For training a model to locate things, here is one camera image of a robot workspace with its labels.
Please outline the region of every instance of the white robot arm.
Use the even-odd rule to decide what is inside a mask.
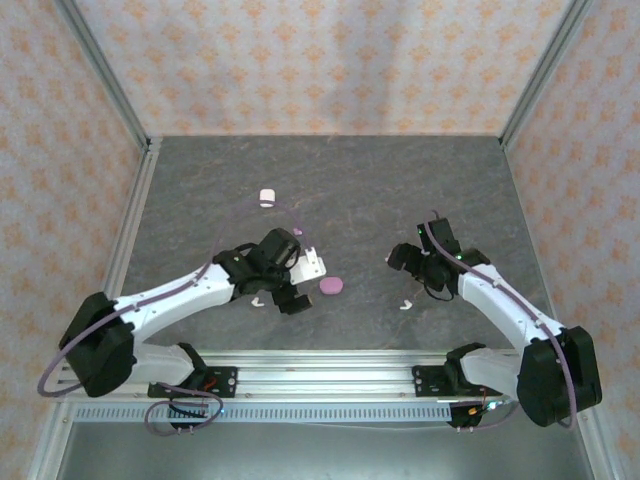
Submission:
[[[575,398],[576,411],[600,403],[593,341],[584,329],[568,329],[549,318],[507,284],[482,253],[473,248],[463,251],[446,218],[433,220],[428,227],[418,225],[418,233],[422,248],[397,245],[388,265],[410,272],[430,294],[447,288],[451,298],[460,295],[507,337],[516,352],[502,355],[474,343],[449,352],[443,367],[414,367],[418,396],[442,396],[443,391],[477,395],[481,387],[488,387],[520,402],[541,426],[569,415],[570,397]]]
[[[225,250],[205,270],[151,290],[114,300],[102,292],[91,295],[71,322],[60,348],[102,318],[121,311],[66,355],[86,393],[102,396],[127,381],[200,390],[207,367],[193,347],[182,343],[163,347],[144,341],[198,311],[261,290],[272,294],[280,312],[301,312],[310,308],[311,302],[306,295],[298,295],[296,285],[325,274],[324,262],[314,248],[302,253],[293,235],[274,229],[258,245]]]

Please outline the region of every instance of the gray marble surface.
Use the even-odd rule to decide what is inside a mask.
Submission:
[[[257,205],[239,213],[223,248],[258,242],[273,227],[304,230],[343,293],[301,285],[312,309],[281,315],[252,298],[212,308],[151,341],[201,349],[427,349],[472,341],[509,347],[459,297],[430,299],[385,257],[397,243],[419,245],[415,226],[437,209],[463,248],[487,255],[502,275],[548,312],[538,265],[506,159],[489,137],[165,138],[127,272],[124,293],[181,276],[205,260],[230,207],[273,188],[302,225]],[[413,308],[401,311],[405,299]]]

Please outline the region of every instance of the purple cable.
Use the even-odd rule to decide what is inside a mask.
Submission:
[[[96,330],[99,330],[100,328],[104,327],[107,323],[115,320],[116,318],[118,318],[119,316],[131,312],[132,310],[136,310],[140,307],[145,307],[147,305],[150,305],[152,303],[155,302],[159,302],[160,300],[164,300],[166,298],[172,297],[174,295],[177,295],[179,293],[182,293],[183,291],[185,291],[186,289],[188,289],[189,287],[191,287],[193,284],[197,283],[207,272],[207,269],[209,268],[209,266],[211,265],[211,259],[214,257],[214,255],[216,254],[217,250],[218,250],[218,245],[220,244],[220,241],[222,240],[222,234],[224,233],[224,230],[227,226],[227,224],[236,217],[236,215],[238,214],[238,210],[244,211],[246,210],[248,207],[250,207],[254,202],[256,202],[255,199],[250,199],[250,200],[246,200],[244,202],[242,202],[240,205],[238,205],[237,207],[232,209],[232,213],[230,213],[229,215],[227,215],[227,217],[222,221],[222,228],[220,229],[220,232],[218,234],[218,237],[216,239],[216,241],[213,244],[213,247],[211,248],[208,256],[207,256],[207,261],[202,265],[202,267],[200,268],[200,270],[198,270],[198,273],[196,274],[196,276],[189,280],[188,282],[183,283],[182,285],[174,288],[173,290],[169,290],[168,292],[164,292],[161,294],[158,294],[154,297],[150,297],[147,298],[145,300],[141,300],[135,304],[131,304],[131,305],[127,305],[126,307],[120,308],[118,310],[116,310],[113,313],[110,313],[109,315],[107,315],[106,317],[98,320],[96,323],[94,323],[93,325],[91,325],[89,328],[87,328],[86,330],[82,331],[81,333],[79,333],[76,337],[74,337],[71,341],[69,341],[69,343],[67,343],[53,358],[53,360],[51,360],[51,363],[47,366],[47,368],[45,368],[44,373],[42,374],[42,376],[40,377],[40,380],[38,381],[38,393],[40,395],[42,395],[43,397],[61,397],[63,395],[66,395],[67,393],[73,392],[74,390],[79,389],[82,385],[80,383],[77,383],[75,385],[71,385],[70,387],[66,387],[63,388],[62,390],[57,390],[57,391],[48,391],[45,390],[45,385],[47,383],[47,381],[49,380],[49,377],[51,376],[51,374],[53,373],[53,371],[55,370],[55,368],[58,366],[58,364],[67,356],[67,354],[73,350],[80,342],[82,342],[85,338],[87,338],[89,335],[91,335],[93,332],[95,332]],[[293,211],[287,207],[285,207],[284,205],[281,205],[277,202],[272,202],[270,200],[259,200],[259,203],[268,203],[271,204],[277,208],[280,208],[281,210],[283,210],[285,213],[287,213],[294,222],[296,222],[296,226],[300,229],[302,229],[302,225],[298,222],[298,218],[296,217],[296,215],[293,213]],[[307,248],[311,248],[311,245],[308,243],[308,237],[306,235],[302,235],[302,239],[303,242],[305,244],[305,246]],[[193,390],[191,393],[195,394],[195,395],[199,395],[201,392],[198,392],[197,390]]]
[[[438,215],[438,212],[436,212],[435,210],[432,210],[432,211],[435,213],[436,218],[440,218],[440,215]],[[467,272],[472,273],[476,277],[481,278],[485,282],[489,284],[493,284],[493,279],[491,277],[470,267],[466,263],[461,262],[456,257],[454,257],[449,252],[447,252],[444,248],[442,248],[442,246],[434,238],[430,228],[427,227],[425,230],[427,231],[427,236],[429,237],[429,240],[431,240],[431,243],[433,244],[433,246],[436,247],[436,250],[438,250],[438,252],[440,252],[440,254],[442,254],[442,256],[444,256],[447,260],[457,265],[458,267],[466,270]],[[567,395],[569,396],[569,416],[570,416],[569,424],[565,424],[561,421],[558,421],[558,423],[569,430],[573,430],[577,424],[577,418],[578,418],[576,391],[575,391],[575,388],[573,387],[573,380],[571,378],[571,371],[569,370],[569,364],[567,362],[567,358],[564,356],[564,352],[562,351],[562,347],[560,346],[560,343],[558,342],[556,337],[553,335],[553,332],[551,331],[551,329],[544,322],[539,321],[536,313],[533,310],[531,310],[529,306],[526,303],[524,303],[517,295],[515,295],[513,292],[511,292],[511,290],[509,290],[508,288],[505,288],[501,284],[498,284],[496,288],[498,288],[501,292],[507,295],[522,310],[524,310],[524,312],[527,315],[529,315],[529,318],[531,318],[531,320],[533,320],[536,324],[539,324],[540,328],[545,333],[545,335],[549,337],[549,340],[551,341],[551,345],[553,346],[553,349],[556,352],[558,359],[560,360],[562,374],[564,375],[564,380],[565,380],[565,383],[567,384]]]
[[[191,426],[189,427],[189,432],[193,433],[196,430],[201,430],[205,427],[208,427],[209,425],[211,425],[211,423],[218,418],[218,416],[222,413],[222,409],[224,408],[224,403],[222,402],[222,399],[213,394],[213,393],[209,393],[209,392],[203,392],[200,390],[189,390],[186,388],[180,388],[180,387],[174,387],[172,385],[168,385],[166,383],[158,383],[158,385],[160,385],[162,388],[164,388],[165,390],[171,390],[174,392],[178,392],[178,393],[186,393],[189,395],[197,395],[203,398],[213,398],[215,401],[218,402],[219,407],[218,410],[216,411],[216,413],[214,413],[213,415],[211,415],[209,418],[207,418],[205,421],[203,421],[202,423],[199,423],[198,425]],[[170,406],[181,406],[181,407],[197,407],[198,404],[197,403],[193,403],[193,402],[184,402],[184,401],[176,401],[176,400],[161,400],[159,402],[154,403],[153,405],[151,405],[148,409],[147,412],[144,414],[144,426],[146,427],[147,431],[153,435],[157,435],[159,437],[171,437],[173,435],[180,435],[182,433],[182,429],[178,428],[177,430],[158,430],[157,428],[155,428],[153,426],[153,423],[149,421],[149,417],[151,416],[151,412],[153,411],[154,408],[159,407],[160,405],[170,405]]]

